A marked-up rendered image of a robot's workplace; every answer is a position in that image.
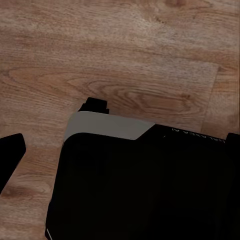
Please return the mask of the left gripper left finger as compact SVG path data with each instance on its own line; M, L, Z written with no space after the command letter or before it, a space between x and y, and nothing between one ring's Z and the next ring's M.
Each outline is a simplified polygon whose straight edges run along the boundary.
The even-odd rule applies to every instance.
M26 144L22 133L0 138L0 193L25 153Z

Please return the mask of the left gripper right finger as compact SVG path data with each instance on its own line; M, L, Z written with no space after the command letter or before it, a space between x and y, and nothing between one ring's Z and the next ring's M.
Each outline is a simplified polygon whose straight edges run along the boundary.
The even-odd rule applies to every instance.
M240 173L240 135L229 133L227 135L224 151Z

